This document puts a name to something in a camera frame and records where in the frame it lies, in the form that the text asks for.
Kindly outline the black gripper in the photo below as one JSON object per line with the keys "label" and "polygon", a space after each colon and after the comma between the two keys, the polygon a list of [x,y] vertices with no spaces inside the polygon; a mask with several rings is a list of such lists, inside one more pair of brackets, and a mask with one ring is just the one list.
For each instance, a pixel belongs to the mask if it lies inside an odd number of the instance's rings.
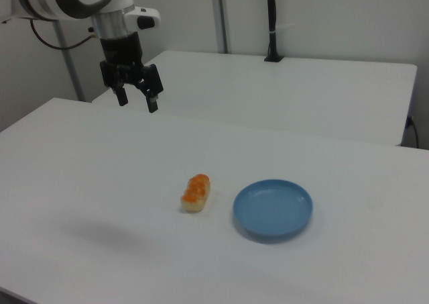
{"label": "black gripper", "polygon": [[128,104],[124,83],[139,84],[150,113],[158,110],[158,96],[164,90],[157,66],[144,66],[137,32],[117,38],[100,39],[105,59],[100,63],[104,85],[111,88],[120,106]]}

